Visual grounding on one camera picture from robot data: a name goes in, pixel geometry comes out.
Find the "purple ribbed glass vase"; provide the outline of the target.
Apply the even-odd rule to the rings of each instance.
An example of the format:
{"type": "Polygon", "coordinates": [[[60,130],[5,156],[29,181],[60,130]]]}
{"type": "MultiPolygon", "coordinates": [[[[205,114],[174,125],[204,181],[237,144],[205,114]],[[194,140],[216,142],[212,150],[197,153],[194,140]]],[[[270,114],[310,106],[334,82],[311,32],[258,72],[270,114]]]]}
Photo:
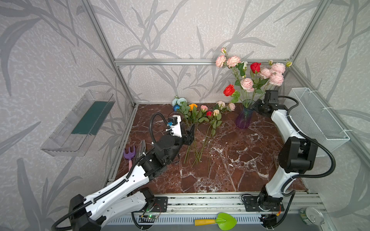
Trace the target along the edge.
{"type": "Polygon", "coordinates": [[[250,126],[254,112],[252,105],[254,103],[255,101],[251,99],[247,99],[242,102],[242,111],[237,116],[235,121],[235,124],[239,129],[247,129],[250,126]]]}

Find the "pink rose stem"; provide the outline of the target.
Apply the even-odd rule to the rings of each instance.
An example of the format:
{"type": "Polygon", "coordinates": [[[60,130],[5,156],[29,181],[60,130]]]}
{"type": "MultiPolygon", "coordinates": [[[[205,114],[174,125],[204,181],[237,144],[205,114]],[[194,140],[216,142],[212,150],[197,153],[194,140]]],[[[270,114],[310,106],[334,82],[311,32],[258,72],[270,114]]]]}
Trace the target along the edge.
{"type": "Polygon", "coordinates": [[[240,81],[241,95],[245,100],[254,99],[255,88],[253,86],[254,86],[253,80],[250,78],[244,78],[240,81]]]}
{"type": "Polygon", "coordinates": [[[229,56],[225,47],[221,48],[221,55],[217,57],[215,65],[217,68],[230,69],[237,81],[246,78],[246,71],[243,70],[244,62],[238,56],[229,56]]]}
{"type": "Polygon", "coordinates": [[[276,63],[273,60],[269,60],[269,67],[261,68],[258,76],[265,80],[263,90],[270,90],[274,87],[280,87],[284,83],[284,73],[293,65],[292,61],[288,61],[286,64],[276,63]]]}

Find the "green stem small red rose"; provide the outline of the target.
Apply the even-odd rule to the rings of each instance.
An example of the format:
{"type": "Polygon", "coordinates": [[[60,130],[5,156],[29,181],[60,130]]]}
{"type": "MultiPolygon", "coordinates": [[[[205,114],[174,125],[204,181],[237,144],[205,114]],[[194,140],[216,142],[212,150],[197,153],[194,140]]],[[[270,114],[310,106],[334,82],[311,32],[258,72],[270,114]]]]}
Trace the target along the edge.
{"type": "Polygon", "coordinates": [[[198,150],[199,154],[199,163],[202,161],[203,153],[206,148],[206,145],[210,138],[214,137],[217,129],[221,126],[222,124],[222,113],[214,116],[213,115],[213,110],[214,106],[212,108],[206,106],[206,105],[201,105],[198,106],[198,125],[205,125],[206,126],[206,132],[204,134],[204,140],[202,141],[201,148],[198,150]]]}

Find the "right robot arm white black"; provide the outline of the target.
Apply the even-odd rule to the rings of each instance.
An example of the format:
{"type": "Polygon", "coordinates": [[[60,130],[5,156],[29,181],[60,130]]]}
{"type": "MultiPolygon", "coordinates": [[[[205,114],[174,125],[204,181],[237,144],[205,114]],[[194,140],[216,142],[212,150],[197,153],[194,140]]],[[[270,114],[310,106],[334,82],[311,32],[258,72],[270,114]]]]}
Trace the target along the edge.
{"type": "Polygon", "coordinates": [[[313,168],[318,146],[299,134],[290,116],[290,111],[299,102],[292,97],[280,96],[277,90],[267,90],[263,100],[257,100],[252,108],[259,114],[270,117],[276,124],[284,145],[278,154],[278,168],[273,178],[263,186],[256,199],[261,211],[272,211],[280,207],[286,190],[295,176],[313,168]]]}

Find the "white rosebud stem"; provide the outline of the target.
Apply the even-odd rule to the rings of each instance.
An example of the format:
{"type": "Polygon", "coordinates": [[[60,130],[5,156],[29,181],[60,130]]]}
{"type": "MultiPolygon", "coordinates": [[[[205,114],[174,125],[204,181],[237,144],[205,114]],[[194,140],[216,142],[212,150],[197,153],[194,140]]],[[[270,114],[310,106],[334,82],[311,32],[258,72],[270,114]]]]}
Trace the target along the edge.
{"type": "Polygon", "coordinates": [[[246,71],[248,69],[248,62],[244,62],[243,70],[246,71]]]}

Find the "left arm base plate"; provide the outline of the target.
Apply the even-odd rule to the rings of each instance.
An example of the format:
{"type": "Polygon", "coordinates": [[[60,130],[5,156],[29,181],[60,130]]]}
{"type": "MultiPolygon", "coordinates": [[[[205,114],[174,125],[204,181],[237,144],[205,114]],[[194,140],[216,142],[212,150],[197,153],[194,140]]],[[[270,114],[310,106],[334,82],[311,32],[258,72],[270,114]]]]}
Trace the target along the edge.
{"type": "Polygon", "coordinates": [[[168,200],[169,198],[166,196],[156,196],[153,200],[150,200],[143,210],[146,213],[155,212],[155,213],[162,213],[167,211],[168,207],[168,200]]]}

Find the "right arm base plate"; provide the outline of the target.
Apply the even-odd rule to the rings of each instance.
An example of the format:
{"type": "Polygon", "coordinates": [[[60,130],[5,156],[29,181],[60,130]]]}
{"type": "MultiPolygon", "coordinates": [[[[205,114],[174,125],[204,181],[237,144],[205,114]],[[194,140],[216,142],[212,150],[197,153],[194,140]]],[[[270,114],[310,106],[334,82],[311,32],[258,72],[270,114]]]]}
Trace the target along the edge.
{"type": "Polygon", "coordinates": [[[281,198],[271,196],[253,196],[244,194],[241,196],[246,212],[279,213],[285,211],[281,198]]]}

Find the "dark glass cup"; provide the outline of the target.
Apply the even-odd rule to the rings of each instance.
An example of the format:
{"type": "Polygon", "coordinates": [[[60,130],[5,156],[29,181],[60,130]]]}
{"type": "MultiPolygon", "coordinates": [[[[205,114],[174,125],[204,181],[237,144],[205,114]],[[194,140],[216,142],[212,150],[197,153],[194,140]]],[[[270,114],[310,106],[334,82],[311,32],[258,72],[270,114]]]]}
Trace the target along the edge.
{"type": "Polygon", "coordinates": [[[171,112],[171,113],[169,113],[168,114],[168,117],[172,117],[172,116],[175,116],[175,115],[179,115],[179,116],[181,116],[181,117],[183,117],[184,115],[183,115],[183,113],[181,113],[181,112],[171,112]]]}

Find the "orange rose stem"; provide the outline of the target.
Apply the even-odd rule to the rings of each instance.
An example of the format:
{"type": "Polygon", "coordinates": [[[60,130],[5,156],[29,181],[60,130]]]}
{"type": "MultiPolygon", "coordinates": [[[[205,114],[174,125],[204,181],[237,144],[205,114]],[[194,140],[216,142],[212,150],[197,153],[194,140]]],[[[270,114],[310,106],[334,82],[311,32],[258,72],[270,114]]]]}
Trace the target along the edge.
{"type": "Polygon", "coordinates": [[[193,165],[196,165],[199,163],[199,154],[198,154],[198,148],[197,148],[197,142],[196,142],[196,131],[198,128],[198,119],[199,119],[198,105],[189,104],[187,108],[188,108],[188,113],[186,116],[187,122],[190,125],[194,124],[194,141],[193,141],[192,147],[193,147],[193,152],[194,152],[194,157],[195,157],[193,165]]]}

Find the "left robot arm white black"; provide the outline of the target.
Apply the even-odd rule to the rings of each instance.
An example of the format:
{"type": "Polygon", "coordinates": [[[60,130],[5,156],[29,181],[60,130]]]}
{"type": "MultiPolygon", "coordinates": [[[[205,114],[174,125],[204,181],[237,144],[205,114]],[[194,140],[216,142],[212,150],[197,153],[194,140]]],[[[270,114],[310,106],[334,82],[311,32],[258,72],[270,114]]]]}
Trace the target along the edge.
{"type": "Polygon", "coordinates": [[[127,174],[109,186],[86,197],[77,195],[70,201],[70,229],[73,231],[100,231],[113,220],[147,208],[154,195],[141,187],[167,170],[183,145],[194,141],[195,126],[181,129],[181,137],[167,133],[154,143],[152,149],[135,161],[127,174]]]}

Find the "dark red rose stem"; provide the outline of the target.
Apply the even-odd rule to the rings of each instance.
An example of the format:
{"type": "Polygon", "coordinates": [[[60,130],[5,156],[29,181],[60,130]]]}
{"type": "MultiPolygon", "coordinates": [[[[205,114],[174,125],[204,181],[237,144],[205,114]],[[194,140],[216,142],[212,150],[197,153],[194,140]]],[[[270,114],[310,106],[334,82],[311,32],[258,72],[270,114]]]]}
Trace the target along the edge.
{"type": "Polygon", "coordinates": [[[264,86],[270,78],[270,70],[261,67],[261,63],[252,63],[250,75],[253,81],[253,87],[257,90],[264,86]]]}

